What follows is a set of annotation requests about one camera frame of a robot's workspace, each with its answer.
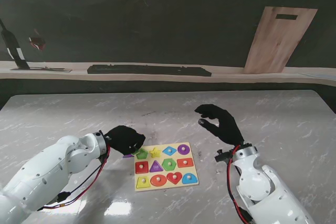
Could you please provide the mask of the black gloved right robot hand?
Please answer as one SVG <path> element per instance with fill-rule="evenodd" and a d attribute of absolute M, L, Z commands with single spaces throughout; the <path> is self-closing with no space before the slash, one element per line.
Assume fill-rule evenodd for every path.
<path fill-rule="evenodd" d="M 195 109 L 195 112 L 201 115 L 199 125 L 222 142 L 233 146 L 244 144 L 244 138 L 236 121 L 227 110 L 213 104 L 202 104 Z"/>

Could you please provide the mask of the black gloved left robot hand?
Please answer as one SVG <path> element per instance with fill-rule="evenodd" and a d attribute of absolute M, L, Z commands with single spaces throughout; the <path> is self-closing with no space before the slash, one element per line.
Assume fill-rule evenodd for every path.
<path fill-rule="evenodd" d="M 145 136 L 133 128 L 119 125 L 104 135 L 108 145 L 114 150 L 129 155 L 137 152 L 145 141 Z"/>

